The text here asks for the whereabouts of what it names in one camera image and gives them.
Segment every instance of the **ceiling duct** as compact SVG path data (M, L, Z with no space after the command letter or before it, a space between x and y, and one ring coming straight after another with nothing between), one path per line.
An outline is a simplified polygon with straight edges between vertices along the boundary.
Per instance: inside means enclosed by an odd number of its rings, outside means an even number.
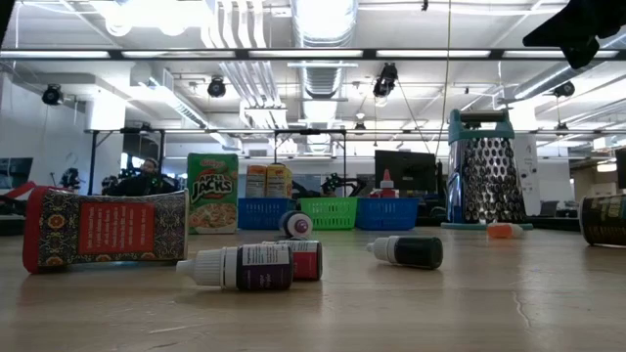
M291 0L291 11L297 47L320 49L351 46L356 28L357 0ZM333 61L323 63L330 66L342 64ZM341 67L305 65L300 69L302 98L327 100L336 97L343 74L344 68ZM328 124L335 118L337 102L307 101L302 103L302 109L307 120ZM313 140L319 142L319 137L313 137Z
M617 49L624 47L624 45L626 45L626 33L620 34L615 39L607 42L602 46L602 48L605 50ZM539 73L538 75L530 78L528 81L523 82L515 87L510 95L505 94L505 99L502 101L502 103L504 103L505 101L511 103L513 101L534 98L604 63L605 62L602 61L593 61L587 66L578 69L571 68L568 63L554 65ZM499 100L499 97L497 95L498 93L501 93L501 91L502 87L496 87L487 91L487 95L496 95L496 102L494 102L494 99L492 99L492 97L482 96L471 103L471 109L486 110L490 107L496 106L498 104L497 101Z

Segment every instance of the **cereal box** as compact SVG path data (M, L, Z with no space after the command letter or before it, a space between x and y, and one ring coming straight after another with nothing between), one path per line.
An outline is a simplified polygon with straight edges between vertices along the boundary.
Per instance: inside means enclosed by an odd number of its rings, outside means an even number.
M237 230L236 154L189 154L190 234L233 234Z
M267 166L267 185L265 196L268 198L291 198L291 170L282 164Z
M246 174L246 198L265 197L267 166L249 165Z

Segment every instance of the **desk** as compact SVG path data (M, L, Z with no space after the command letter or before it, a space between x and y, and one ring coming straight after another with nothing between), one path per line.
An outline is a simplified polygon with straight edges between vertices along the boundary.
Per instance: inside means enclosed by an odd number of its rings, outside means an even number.
M29 276L22 237L0 238L0 349L624 350L626 249L542 230L496 242L482 232L417 232L442 239L439 270L378 262L364 246L381 233L317 233L323 280L260 293L197 287L155 263ZM192 237L190 255L274 235Z

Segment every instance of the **teal grater handle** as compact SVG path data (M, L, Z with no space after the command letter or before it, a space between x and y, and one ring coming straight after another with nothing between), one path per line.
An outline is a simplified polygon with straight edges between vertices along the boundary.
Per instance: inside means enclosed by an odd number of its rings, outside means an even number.
M481 120L481 112L471 112L474 116L472 121L474 122L492 122L491 118L494 115L500 114L500 121L496 123L495 130L468 130L464 127L462 122L462 112L460 110L452 110L450 112L450 127L448 129L448 145L452 145L457 141L471 140L476 138L515 138L515 132L511 121L509 120L509 111L486 111L484 113L484 120Z

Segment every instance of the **ceiling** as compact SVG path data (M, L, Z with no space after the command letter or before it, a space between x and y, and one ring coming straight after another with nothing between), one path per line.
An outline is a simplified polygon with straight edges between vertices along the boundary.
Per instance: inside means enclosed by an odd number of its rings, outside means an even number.
M105 20L93 12L111 1L58 2L23 1L17 4L4 48L203 48L200 25L203 23L202 1L180 1L179 15L189 26L183 34L172 37L150 27L142 20L123 37L107 33ZM555 11L564 0L455 0L452 2L450 47L454 48L521 48L521 39L532 29L551 17L551 14L531 16L493 16L503 12L529 10ZM430 8L420 11L421 1L391 2L361 0L359 2L355 47L359 48L445 48L448 46L448 1L430 0ZM82 15L72 14L71 7ZM289 1L266 0L264 34L270 47L292 47L291 12ZM436 129L446 119L450 110L466 107L481 94L497 86L512 87L523 83L557 62L395 62L400 85L391 93L383 108L375 108L371 94L372 82L380 73L382 62L357 62L358 67L346 69L335 126L352 128L355 114L366 115L368 129L414 128L414 119L421 127ZM221 128L246 128L239 119L240 97L227 84L223 98L209 98L206 87L210 77L223 74L218 62L154 62L153 70L167 68L175 78L175 90L182 94L195 109L204 113L212 125ZM148 120L154 126L180 127L180 115L163 102L137 96L129 72L132 63L49 63L20 62L17 72L90 73L100 77L130 100L128 119ZM298 72L285 62L273 62L272 70L290 123L301 121L301 92ZM574 78L576 94L559 102L554 97L532 100L539 127L554 128L561 119L593 111L619 99L626 88L626 64L605 63ZM42 87L43 81L31 82ZM576 126L580 129L600 128L621 121L622 110L600 114Z

